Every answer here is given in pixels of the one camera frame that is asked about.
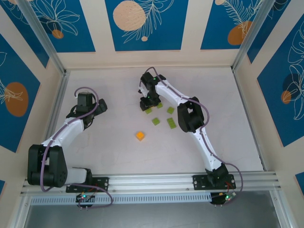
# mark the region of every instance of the beige circle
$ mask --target beige circle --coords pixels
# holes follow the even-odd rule
[[[14,5],[17,5],[16,0],[8,0],[10,3],[13,3]]]
[[[139,29],[146,22],[146,15],[134,1],[122,1],[113,11],[115,24],[124,31]]]
[[[215,0],[215,4],[217,4],[218,6],[224,4],[224,2],[225,0]]]

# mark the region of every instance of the wall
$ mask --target wall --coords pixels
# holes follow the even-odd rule
[[[257,140],[262,150],[264,160],[266,161],[266,165],[269,170],[276,171],[282,189],[286,194],[287,201],[291,206],[295,220],[300,226],[304,224],[304,196],[296,182],[295,174],[304,171],[304,138],[295,138],[294,142],[287,142],[284,140],[284,135],[279,134],[281,131],[278,123],[274,122],[272,117],[272,115],[274,116],[275,114],[270,113],[274,104],[270,101],[266,103],[265,97],[267,97],[267,94],[269,93],[278,92],[281,95],[283,92],[282,85],[277,87],[274,86],[277,81],[282,80],[281,78],[286,76],[282,75],[281,72],[289,70],[288,67],[287,69],[286,67],[283,67],[285,66],[287,56],[284,56],[280,51],[280,46],[299,19],[301,17],[303,18],[303,14],[303,1],[291,0],[252,64],[248,57],[246,57],[236,71],[241,91],[247,104],[249,117],[257,135]],[[266,75],[266,77],[270,77],[273,83],[272,85],[268,84],[268,88],[265,88],[265,86],[261,86],[263,84],[261,84],[262,81],[259,75],[264,75],[265,71],[263,69],[267,69],[269,67],[267,64],[271,62],[270,60],[273,56],[277,57],[279,61],[273,68],[273,73],[268,72],[268,75]],[[276,114],[281,112],[283,113],[283,111],[285,110],[277,109]],[[284,123],[288,118],[290,118],[290,116],[285,114],[281,115],[281,122]],[[300,126],[303,133],[303,120],[298,120],[295,124]],[[292,135],[294,131],[295,129],[289,130],[288,132]]]
[[[45,2],[29,3],[73,69],[230,66],[262,0]]]
[[[5,181],[5,187],[0,198],[0,226],[6,227],[27,175],[28,149],[32,144],[40,143],[44,139],[61,76],[51,61],[48,62],[45,68],[2,7],[0,7],[0,21],[0,34],[40,82],[36,99],[31,108],[16,152],[0,146],[0,180]],[[14,70],[20,66],[12,65],[11,67],[12,70]],[[7,74],[1,73],[0,79],[4,81],[4,79],[8,79],[7,77],[9,76],[10,72]],[[6,104],[3,103],[0,105],[1,107],[5,107]],[[5,111],[7,110],[1,110],[1,117],[6,114]],[[3,125],[7,121],[7,118],[1,119],[2,133],[6,132]],[[12,128],[18,127],[16,122],[10,122],[10,124]]]

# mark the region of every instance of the robotic arm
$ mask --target robotic arm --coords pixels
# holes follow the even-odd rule
[[[77,97],[77,105],[75,105],[70,113],[66,116],[63,130],[60,128],[49,139],[45,140],[41,145],[32,145],[28,151],[28,183],[31,185],[40,185],[40,172],[42,166],[43,154],[47,145],[57,135],[49,150],[47,151],[48,162],[44,167],[43,183],[44,186],[62,187],[71,183],[86,183],[92,185],[92,173],[89,169],[67,167],[65,153],[71,142],[85,129],[91,126],[95,116],[105,112],[107,105],[103,99],[98,101],[98,107],[90,115],[77,119],[73,119],[89,113],[94,109],[96,103],[93,104],[95,97],[92,93],[79,93]]]
[[[157,106],[161,102],[160,95],[176,106],[180,128],[192,136],[205,163],[208,183],[201,185],[205,187],[209,184],[209,189],[223,189],[227,181],[230,183],[234,179],[231,174],[228,174],[225,164],[213,156],[216,153],[208,139],[205,127],[201,129],[204,139],[200,135],[200,128],[204,125],[204,115],[201,106],[197,104],[198,98],[185,96],[171,86],[164,76],[159,75],[159,77],[162,81],[158,77],[153,77],[149,72],[144,73],[141,77],[138,92],[144,97],[141,97],[140,108],[145,111],[150,107]]]

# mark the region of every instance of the blue panel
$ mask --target blue panel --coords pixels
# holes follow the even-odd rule
[[[304,195],[304,172],[296,174],[295,177],[296,177],[296,180],[298,181],[299,186],[300,186],[300,188],[302,190],[302,193]]]
[[[105,0],[116,51],[180,50],[188,0]]]
[[[0,146],[16,152],[40,82],[0,35]]]
[[[23,38],[26,40],[30,48],[37,56],[37,58],[40,60],[44,68],[46,68],[49,57],[42,45],[40,44],[35,33],[28,25],[28,22],[23,17],[18,6],[11,3],[9,0],[0,0],[0,5],[3,7],[9,18],[12,20],[16,28],[19,30]]]
[[[79,0],[33,0],[30,4],[57,52],[95,52]]]
[[[1,196],[2,190],[4,188],[4,184],[5,184],[5,181],[0,180],[0,196]]]
[[[268,17],[262,24],[261,29],[259,30],[255,40],[253,41],[247,52],[248,58],[251,63],[256,58],[257,54],[264,45],[273,28],[276,26],[276,23],[279,21],[280,17],[282,16],[289,3],[290,0],[275,1],[272,9],[268,13]]]
[[[200,49],[239,48],[261,3],[261,0],[214,0]]]
[[[304,15],[259,75],[283,146],[304,136]]]

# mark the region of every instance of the orange dot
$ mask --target orange dot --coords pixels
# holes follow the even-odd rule
[[[249,31],[252,21],[245,21],[241,25],[235,26],[228,35],[228,43],[231,45],[241,45],[245,35]]]
[[[58,29],[54,29],[52,31],[52,35],[57,38],[57,39],[62,39],[63,38],[63,33],[59,31]]]
[[[27,111],[29,104],[27,89],[19,82],[12,82],[6,86],[5,94],[9,96],[5,99],[5,105],[9,113],[16,117],[22,117]]]
[[[291,101],[291,93],[285,90],[281,95],[281,100],[284,104],[288,104]]]

